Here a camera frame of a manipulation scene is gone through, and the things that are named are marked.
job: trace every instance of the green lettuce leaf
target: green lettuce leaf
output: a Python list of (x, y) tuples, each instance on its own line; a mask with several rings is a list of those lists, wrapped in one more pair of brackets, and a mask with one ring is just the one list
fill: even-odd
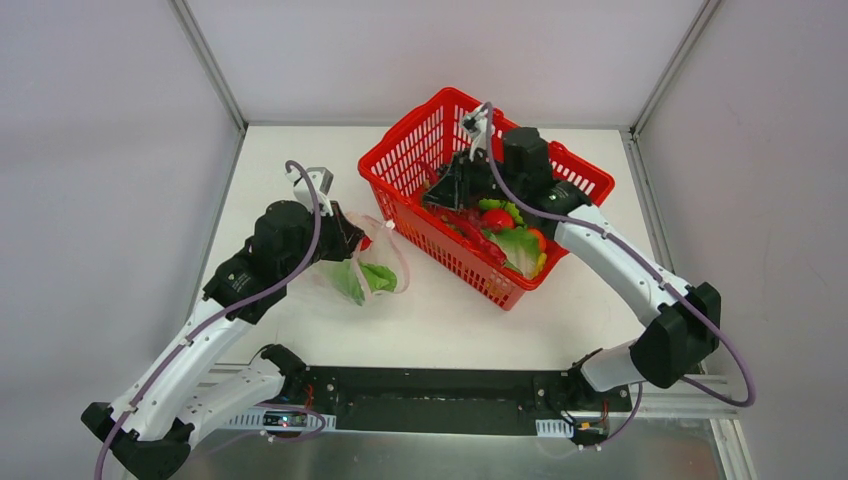
[[(362, 291), (359, 279), (353, 273), (351, 260), (333, 262), (332, 265), (333, 268), (329, 269), (327, 277), (333, 287), (357, 305), (365, 303), (365, 292)], [(368, 282), (371, 292), (394, 292), (397, 288), (397, 275), (388, 267), (360, 262), (359, 268), (362, 270), (362, 275), (365, 276), (365, 281)]]

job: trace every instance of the red tomato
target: red tomato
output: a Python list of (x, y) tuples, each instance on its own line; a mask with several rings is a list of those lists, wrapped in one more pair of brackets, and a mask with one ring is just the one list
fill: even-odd
[(362, 252), (362, 251), (364, 251), (364, 250), (368, 250), (368, 247), (370, 247), (370, 246), (371, 246), (371, 239), (370, 239), (370, 238), (368, 238), (368, 237), (364, 237), (364, 238), (363, 238), (363, 239), (359, 242), (359, 251), (360, 251), (360, 252)]
[(483, 228), (498, 233), (504, 228), (515, 228), (512, 215), (502, 208), (493, 208), (483, 214)]
[(535, 228), (528, 228), (527, 231), (532, 233), (533, 235), (536, 235), (536, 238), (539, 239), (540, 252), (544, 252), (548, 249), (548, 240), (545, 238), (545, 235), (542, 232), (536, 230)]

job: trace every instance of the white wall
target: white wall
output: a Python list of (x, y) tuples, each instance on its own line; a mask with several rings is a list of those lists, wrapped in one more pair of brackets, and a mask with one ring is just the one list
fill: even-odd
[(79, 420), (184, 319), (237, 133), (168, 3), (0, 6), (0, 477), (90, 478)]
[(250, 121), (394, 123), (440, 88), (631, 125), (701, 0), (195, 0)]
[(763, 479), (848, 478), (846, 20), (843, 0), (724, 2), (641, 141), (675, 266), (722, 292), (756, 376)]

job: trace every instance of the red basket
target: red basket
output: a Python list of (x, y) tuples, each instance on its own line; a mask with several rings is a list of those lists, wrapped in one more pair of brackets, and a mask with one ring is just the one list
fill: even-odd
[[(450, 161), (453, 152), (471, 144), (458, 121), (478, 105), (480, 102), (455, 88), (442, 89), (389, 129), (383, 140), (359, 160), (359, 173), (371, 183), (383, 217), (394, 220), (404, 237), (501, 308), (509, 310), (524, 292), (538, 287), (568, 252), (548, 242), (544, 269), (532, 280), (527, 279), (495, 264), (461, 234), (413, 200), (420, 198), (427, 178), (421, 162), (438, 168)], [(492, 150), (496, 159), (503, 157), (503, 132), (517, 126), (495, 109)], [(615, 186), (608, 173), (569, 152), (560, 143), (550, 142), (549, 154), (554, 175), (577, 185), (596, 205), (601, 204)]]

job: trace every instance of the metal frame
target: metal frame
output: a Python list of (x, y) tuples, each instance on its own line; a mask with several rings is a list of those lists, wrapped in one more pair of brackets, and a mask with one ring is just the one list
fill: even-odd
[(674, 54), (671, 56), (671, 60), (668, 65), (666, 65), (662, 75), (660, 75), (660, 79), (654, 87), (654, 90), (648, 96), (648, 101), (645, 102), (645, 106), (642, 107), (642, 111), (639, 112), (639, 116), (636, 117), (636, 121), (630, 130), (636, 140), (639, 139), (639, 134), (641, 134), (642, 130), (645, 129), (645, 125), (648, 123), (648, 120), (651, 119), (651, 115), (653, 115), (654, 111), (657, 109), (657, 105), (659, 105), (660, 101), (665, 96), (666, 91), (668, 91), (669, 85), (671, 85), (672, 81), (680, 73), (683, 63), (689, 57), (689, 54), (692, 52), (692, 49), (698, 42), (698, 39), (701, 38), (701, 34), (704, 33), (707, 24), (709, 24), (721, 3), (722, 0), (704, 0), (704, 3), (701, 4), (701, 8), (695, 15), (695, 19), (692, 20), (686, 34), (683, 35), (683, 40), (681, 40), (677, 50), (675, 50)]
[(191, 48), (194, 50), (194, 54), (197, 55), (197, 60), (209, 77), (215, 93), (218, 94), (218, 98), (221, 99), (221, 103), (224, 104), (227, 113), (243, 137), (247, 130), (247, 121), (241, 113), (241, 109), (233, 96), (232, 90), (230, 90), (227, 81), (224, 79), (224, 74), (221, 72), (221, 67), (218, 66), (218, 61), (215, 60), (215, 56), (212, 55), (212, 51), (209, 49), (209, 44), (206, 43), (206, 38), (203, 36), (203, 32), (201, 32), (200, 26), (194, 18), (194, 14), (191, 13), (191, 7), (188, 6), (186, 0), (169, 0), (168, 3), (171, 5), (177, 21), (180, 22), (180, 26), (183, 32), (185, 32), (186, 38), (188, 38)]
[[(646, 215), (646, 226), (650, 235), (651, 246), (655, 258), (658, 263), (671, 271), (674, 271), (674, 265), (664, 233), (664, 222), (660, 209), (657, 205), (656, 198), (653, 194), (651, 187), (652, 184), (650, 182), (647, 169), (645, 168), (644, 161), (639, 151), (639, 134), (644, 130), (645, 125), (648, 124), (651, 116), (656, 111), (673, 80), (681, 71), (683, 64), (692, 52), (694, 45), (701, 37), (704, 29), (714, 16), (721, 3), (721, 0), (704, 0), (701, 8), (690, 24), (686, 34), (675, 50), (671, 60), (664, 69), (660, 79), (632, 126), (579, 126), (581, 128), (594, 129), (612, 128), (621, 131), (622, 143), (629, 160), (631, 173), (636, 183), (639, 202), (642, 207), (642, 211)], [(230, 184), (235, 174), (237, 160), (244, 144), (248, 122), (245, 120), (232, 91), (227, 85), (220, 66), (218, 65), (203, 36), (203, 33), (200, 30), (197, 20), (191, 12), (191, 8), (188, 6), (187, 0), (169, 0), (169, 4), (183, 28), (186, 37), (191, 43), (192, 48), (197, 55), (198, 61), (203, 66), (213, 88), (221, 99), (222, 104), (227, 109), (229, 116), (239, 132), (238, 146), (234, 152), (235, 154), (230, 173), (221, 194), (221, 200), (219, 202), (209, 240), (204, 246), (205, 254), (198, 274), (197, 288), (195, 289), (198, 291), (202, 282), (203, 272), (206, 269), (209, 259), (211, 243), (217, 231), (218, 224), (220, 223), (223, 206), (226, 202)], [(286, 123), (276, 122), (254, 122), (252, 124), (286, 125)], [(555, 125), (549, 127), (577, 128), (575, 125)], [(202, 389), (204, 387), (213, 386), (238, 372), (241, 368), (243, 368), (242, 365), (216, 365), (202, 379), (198, 387)], [(722, 376), (704, 375), (699, 377), (699, 379), (719, 392), (726, 393), (728, 390), (727, 381)], [(738, 413), (735, 408), (728, 407), (727, 405), (724, 405), (685, 384), (675, 385), (668, 390), (661, 390), (651, 385), (644, 385), (643, 389), (643, 401), (642, 406), (639, 409), (640, 417), (710, 419), (710, 424), (715, 435), (717, 453), (722, 462), (722, 468), (724, 468), (726, 477), (728, 479), (757, 479), (756, 472), (751, 462), (750, 453), (739, 424)], [(631, 389), (631, 394), (635, 394), (635, 389)], [(626, 414), (611, 413), (610, 416), (622, 417), (626, 416)]]
[(206, 265), (209, 263), (209, 255), (212, 254), (212, 242), (215, 240), (215, 234), (218, 233), (218, 225), (221, 223), (221, 216), (224, 214), (224, 204), (227, 202), (227, 195), (230, 193), (230, 185), (233, 183), (233, 177), (236, 174), (236, 165), (238, 165), (241, 149), (244, 146), (244, 139), (247, 136), (247, 130), (238, 131), (238, 143), (233, 152), (233, 159), (230, 162), (230, 172), (227, 174), (227, 181), (221, 189), (220, 201), (215, 209), (215, 219), (212, 222), (212, 228), (209, 230), (209, 236), (203, 244), (203, 259), (200, 261), (200, 270), (197, 272), (197, 280), (194, 284), (194, 293), (192, 293), (191, 301), (188, 304), (185, 315), (182, 318), (188, 318), (194, 311), (194, 304), (197, 303), (197, 296), (200, 294), (200, 288), (203, 286), (203, 274), (206, 273)]
[(639, 205), (642, 207), (642, 213), (645, 216), (645, 226), (648, 229), (648, 238), (651, 241), (654, 260), (669, 271), (674, 272), (674, 262), (663, 228), (665, 223), (651, 187), (652, 183), (648, 178), (648, 171), (639, 151), (639, 144), (628, 131), (621, 132), (621, 142), (630, 164), (630, 173), (633, 175), (633, 183), (636, 186), (636, 196), (639, 198)]

